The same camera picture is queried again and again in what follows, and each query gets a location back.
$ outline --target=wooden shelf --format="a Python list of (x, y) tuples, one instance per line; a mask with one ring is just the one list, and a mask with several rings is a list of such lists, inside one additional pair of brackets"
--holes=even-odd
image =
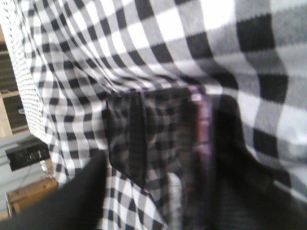
[(2, 98), (8, 98), (8, 97), (14, 97), (19, 95), (18, 91), (12, 91), (12, 92), (0, 92), (0, 97)]
[(28, 130), (25, 116), (18, 112), (21, 105), (10, 55), (0, 26), (0, 138)]

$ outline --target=black electronic device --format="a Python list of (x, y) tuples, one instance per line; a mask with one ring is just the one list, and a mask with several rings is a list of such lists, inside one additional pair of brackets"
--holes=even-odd
[(39, 139), (17, 144), (17, 147), (5, 150), (12, 171), (50, 158), (47, 145)]

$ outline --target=wooden board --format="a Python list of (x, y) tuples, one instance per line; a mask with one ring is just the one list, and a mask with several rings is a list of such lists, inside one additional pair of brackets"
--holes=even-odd
[(12, 92), (2, 92), (1, 97), (2, 98), (8, 98), (8, 97), (14, 97), (19, 95), (19, 91), (12, 91)]
[(1, 213), (0, 214), (0, 221), (3, 221), (5, 219), (9, 218), (9, 215), (7, 212)]
[(4, 43), (4, 35), (1, 29), (1, 25), (0, 25), (0, 43)]
[(4, 106), (3, 99), (0, 93), (0, 138), (12, 136), (12, 130), (9, 122), (8, 115)]
[(40, 201), (48, 194), (56, 191), (58, 184), (54, 179), (45, 178), (25, 187), (7, 192), (7, 203), (14, 215), (26, 207)]

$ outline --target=gingham shirt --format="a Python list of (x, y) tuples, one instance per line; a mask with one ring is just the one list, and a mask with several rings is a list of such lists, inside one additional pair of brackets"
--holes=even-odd
[[(49, 145), (59, 183), (107, 152), (106, 93), (196, 81), (216, 98), (217, 156), (239, 170), (257, 165), (269, 177), (252, 184), (306, 207), (307, 0), (1, 0), (0, 8), (30, 131)], [(151, 198), (109, 166), (98, 228), (167, 228), (161, 186)]]

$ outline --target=checkered shirt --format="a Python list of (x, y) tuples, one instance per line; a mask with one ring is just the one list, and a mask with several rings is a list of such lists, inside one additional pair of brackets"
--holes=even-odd
[[(108, 93), (197, 82), (214, 99), (217, 156), (306, 207), (307, 0), (1, 0), (0, 10), (30, 131), (59, 183), (107, 152)], [(152, 116), (165, 130), (150, 157), (166, 161), (168, 143), (156, 150), (171, 117)], [(111, 167), (107, 181), (99, 229), (167, 228), (160, 184), (149, 195)]]

